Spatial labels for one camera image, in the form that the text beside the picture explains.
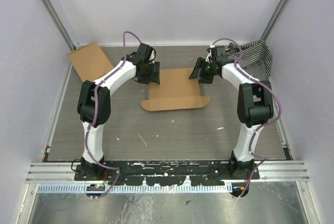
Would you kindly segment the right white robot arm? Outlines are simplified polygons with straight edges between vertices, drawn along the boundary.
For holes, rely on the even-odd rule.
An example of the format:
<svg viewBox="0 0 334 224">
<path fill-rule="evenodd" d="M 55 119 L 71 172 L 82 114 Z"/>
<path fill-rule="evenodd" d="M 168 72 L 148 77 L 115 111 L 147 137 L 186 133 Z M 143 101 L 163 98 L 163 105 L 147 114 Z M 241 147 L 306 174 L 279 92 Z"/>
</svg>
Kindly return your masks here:
<svg viewBox="0 0 334 224">
<path fill-rule="evenodd" d="M 214 76 L 229 81 L 238 91 L 237 117 L 241 123 L 237 144 L 228 163 L 230 175 L 242 179 L 254 166 L 255 148 L 264 125 L 273 117 L 271 84 L 259 81 L 228 59 L 224 46 L 211 45 L 206 58 L 199 57 L 189 79 L 211 84 Z"/>
</svg>

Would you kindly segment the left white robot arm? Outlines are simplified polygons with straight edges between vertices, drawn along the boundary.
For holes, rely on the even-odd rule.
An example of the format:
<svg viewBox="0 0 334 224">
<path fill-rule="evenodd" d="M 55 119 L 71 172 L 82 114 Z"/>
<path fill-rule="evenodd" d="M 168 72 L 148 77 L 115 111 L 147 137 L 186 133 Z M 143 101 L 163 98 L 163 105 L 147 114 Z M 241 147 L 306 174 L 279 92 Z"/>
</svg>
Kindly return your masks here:
<svg viewBox="0 0 334 224">
<path fill-rule="evenodd" d="M 103 164 L 103 129 L 111 116 L 111 96 L 128 80 L 140 84 L 160 84 L 160 63 L 156 50 L 141 43 L 135 52 L 126 54 L 107 74 L 81 86 L 77 112 L 84 127 L 84 151 L 77 172 L 92 180 L 102 179 L 109 168 Z"/>
</svg>

